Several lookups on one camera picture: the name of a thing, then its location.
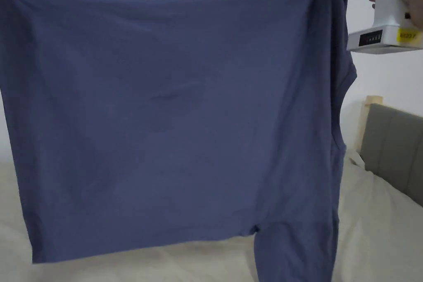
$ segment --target headboard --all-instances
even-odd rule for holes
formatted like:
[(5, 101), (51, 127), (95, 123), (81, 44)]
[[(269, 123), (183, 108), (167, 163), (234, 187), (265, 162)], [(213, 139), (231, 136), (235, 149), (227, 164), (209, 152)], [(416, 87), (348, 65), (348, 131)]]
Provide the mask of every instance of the headboard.
[(360, 156), (366, 170), (423, 206), (423, 118), (369, 96)]

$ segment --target blue t-shirt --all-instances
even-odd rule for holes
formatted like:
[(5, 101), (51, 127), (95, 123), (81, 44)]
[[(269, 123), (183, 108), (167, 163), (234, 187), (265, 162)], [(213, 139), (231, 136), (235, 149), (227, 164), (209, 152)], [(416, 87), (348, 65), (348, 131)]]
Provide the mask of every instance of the blue t-shirt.
[(34, 263), (256, 234), (260, 281), (330, 281), (346, 0), (0, 7)]

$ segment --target bedding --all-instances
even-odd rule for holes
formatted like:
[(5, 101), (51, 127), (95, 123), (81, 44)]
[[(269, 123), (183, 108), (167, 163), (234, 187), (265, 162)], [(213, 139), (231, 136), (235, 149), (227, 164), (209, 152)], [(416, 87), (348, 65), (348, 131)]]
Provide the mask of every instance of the bedding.
[[(253, 238), (194, 242), (31, 265), (13, 165), (0, 165), (4, 282), (257, 282)], [(423, 208), (346, 161), (333, 282), (421, 282)]]
[(33, 262), (256, 234), (262, 282), (329, 281), (345, 1), (0, 0)]
[(348, 161), (339, 215), (333, 282), (422, 281), (423, 208), (410, 197)]

